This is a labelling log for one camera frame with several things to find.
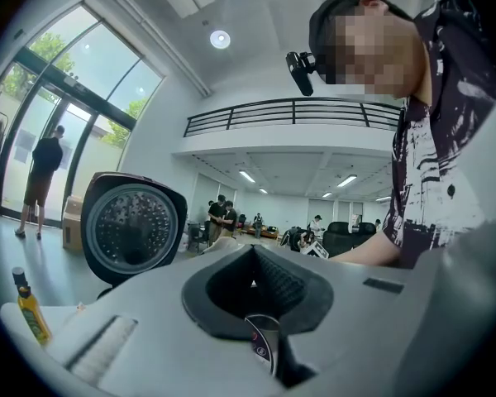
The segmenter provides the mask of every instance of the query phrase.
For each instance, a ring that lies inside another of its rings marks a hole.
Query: black shirt
[[[406,268],[484,222],[457,158],[496,102],[496,59],[469,0],[441,0],[414,22],[430,56],[432,105],[410,97],[403,106],[383,227]]]
[[[33,151],[33,169],[31,176],[36,178],[51,177],[59,169],[63,159],[63,150],[56,137],[43,138]]]
[[[227,215],[224,217],[224,220],[225,221],[233,221],[231,224],[228,224],[228,223],[223,223],[222,224],[222,226],[225,229],[227,229],[230,232],[233,232],[235,230],[235,226],[236,226],[235,223],[236,223],[236,220],[237,220],[237,212],[235,211],[234,208],[227,213]]]
[[[216,218],[222,218],[224,216],[224,213],[226,212],[226,209],[224,208],[224,205],[220,206],[219,203],[214,203],[211,205],[207,212]],[[220,225],[215,221],[215,219],[211,219],[211,221],[216,225]]]

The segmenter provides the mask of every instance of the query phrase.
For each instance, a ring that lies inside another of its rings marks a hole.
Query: ear
[[[382,13],[386,13],[389,10],[388,5],[381,0],[360,0],[359,4],[362,7],[374,9]]]

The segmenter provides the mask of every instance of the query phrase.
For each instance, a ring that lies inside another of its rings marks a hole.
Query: metal railing
[[[246,127],[340,124],[396,131],[400,108],[348,98],[279,98],[239,104],[188,117],[184,136]]]

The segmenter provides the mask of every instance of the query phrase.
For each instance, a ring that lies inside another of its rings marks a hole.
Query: bottle
[[[51,332],[42,316],[39,302],[31,293],[31,287],[27,283],[24,270],[17,267],[13,268],[12,273],[18,290],[18,307],[36,340],[41,345],[45,345],[51,339]]]

